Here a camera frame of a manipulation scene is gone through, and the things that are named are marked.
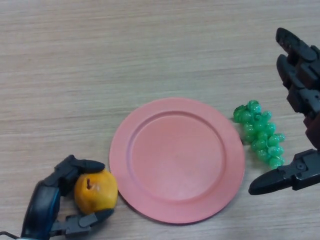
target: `pink plate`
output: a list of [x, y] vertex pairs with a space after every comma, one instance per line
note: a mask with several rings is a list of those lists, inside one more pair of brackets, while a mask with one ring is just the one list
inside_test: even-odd
[[165, 98], [122, 122], [109, 164], [134, 209], [157, 221], [188, 224], [213, 216], [234, 198], [245, 153], [220, 112], [192, 99]]

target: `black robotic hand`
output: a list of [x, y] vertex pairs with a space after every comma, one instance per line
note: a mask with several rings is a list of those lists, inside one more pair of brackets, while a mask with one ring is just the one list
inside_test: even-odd
[[57, 221], [60, 198], [67, 196], [82, 174], [99, 173], [105, 168], [101, 162], [78, 160], [74, 155], [60, 162], [54, 172], [37, 183], [27, 208], [21, 237], [8, 232], [0, 232], [13, 239], [49, 240], [51, 237], [65, 235], [67, 238], [87, 235], [91, 227], [103, 222], [113, 213], [105, 209], [90, 215], [69, 215], [64, 222]]
[[281, 54], [276, 62], [283, 86], [288, 90], [286, 99], [296, 113], [304, 115], [305, 134], [316, 150], [300, 152], [291, 164], [256, 178], [249, 187], [251, 195], [289, 187], [300, 190], [320, 183], [320, 50], [281, 27], [275, 39], [287, 53]]

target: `orange fruit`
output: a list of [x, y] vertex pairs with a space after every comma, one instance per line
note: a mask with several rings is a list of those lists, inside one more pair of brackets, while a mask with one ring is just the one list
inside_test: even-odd
[[113, 209], [118, 199], [118, 185], [115, 177], [103, 170], [99, 173], [81, 175], [74, 186], [74, 200], [86, 215]]

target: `table surface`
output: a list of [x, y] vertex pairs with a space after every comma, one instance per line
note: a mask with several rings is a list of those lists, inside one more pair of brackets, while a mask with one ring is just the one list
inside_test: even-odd
[[[108, 165], [121, 121], [155, 99], [196, 99], [228, 118], [256, 99], [287, 137], [286, 163], [312, 148], [276, 69], [275, 33], [320, 44], [319, 9], [318, 0], [0, 0], [0, 230], [20, 234], [35, 184], [69, 154]], [[119, 199], [90, 239], [316, 239], [320, 186], [251, 196], [266, 168], [244, 148], [241, 189], [216, 216], [170, 226]], [[61, 216], [74, 212], [64, 199]]]

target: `grape bunch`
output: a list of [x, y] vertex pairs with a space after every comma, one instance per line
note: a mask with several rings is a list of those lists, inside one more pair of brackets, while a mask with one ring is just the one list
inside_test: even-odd
[[244, 141], [251, 144], [251, 149], [261, 161], [275, 169], [285, 163], [282, 157], [284, 148], [279, 145], [285, 140], [285, 135], [276, 133], [271, 117], [270, 111], [262, 112], [256, 100], [237, 107], [233, 112], [233, 120], [243, 125]]

